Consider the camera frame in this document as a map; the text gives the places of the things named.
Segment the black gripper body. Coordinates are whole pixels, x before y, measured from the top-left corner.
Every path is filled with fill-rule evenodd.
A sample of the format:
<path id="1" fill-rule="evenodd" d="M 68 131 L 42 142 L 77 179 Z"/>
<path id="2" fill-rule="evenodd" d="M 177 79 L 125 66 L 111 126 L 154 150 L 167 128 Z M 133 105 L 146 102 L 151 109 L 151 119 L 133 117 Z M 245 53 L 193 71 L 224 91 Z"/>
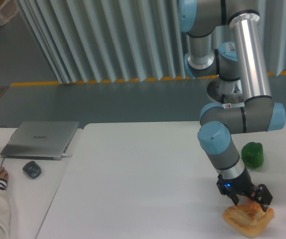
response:
<path id="1" fill-rule="evenodd" d="M 248 197 L 253 193 L 254 184 L 246 167 L 244 167 L 241 174 L 237 177 L 232 176 L 231 179 L 224 178 L 223 172 L 226 172 L 226 170 L 218 172 L 218 181 L 216 183 L 221 195 L 229 197 L 237 194 Z"/>

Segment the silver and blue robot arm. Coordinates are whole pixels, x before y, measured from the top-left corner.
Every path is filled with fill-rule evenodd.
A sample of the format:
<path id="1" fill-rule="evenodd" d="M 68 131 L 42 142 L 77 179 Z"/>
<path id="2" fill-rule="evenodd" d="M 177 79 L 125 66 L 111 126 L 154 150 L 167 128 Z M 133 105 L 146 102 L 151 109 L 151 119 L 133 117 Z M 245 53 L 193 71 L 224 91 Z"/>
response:
<path id="1" fill-rule="evenodd" d="M 258 8 L 252 0 L 181 0 L 178 14 L 188 36 L 186 74 L 241 84 L 242 107 L 215 102 L 200 112 L 197 137 L 218 173 L 217 187 L 234 204 L 242 195 L 266 211 L 273 197 L 266 185 L 252 183 L 232 140 L 233 134 L 279 130 L 286 123 L 283 105 L 271 94 Z"/>

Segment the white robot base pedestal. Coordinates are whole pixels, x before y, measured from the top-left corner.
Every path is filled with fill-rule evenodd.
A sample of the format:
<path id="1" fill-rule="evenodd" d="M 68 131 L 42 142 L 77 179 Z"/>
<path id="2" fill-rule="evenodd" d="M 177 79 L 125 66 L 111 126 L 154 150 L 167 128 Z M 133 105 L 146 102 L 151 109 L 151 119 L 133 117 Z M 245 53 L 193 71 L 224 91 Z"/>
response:
<path id="1" fill-rule="evenodd" d="M 213 102 L 221 104 L 225 109 L 244 106 L 241 81 L 224 81 L 216 77 L 209 82 L 207 94 Z"/>

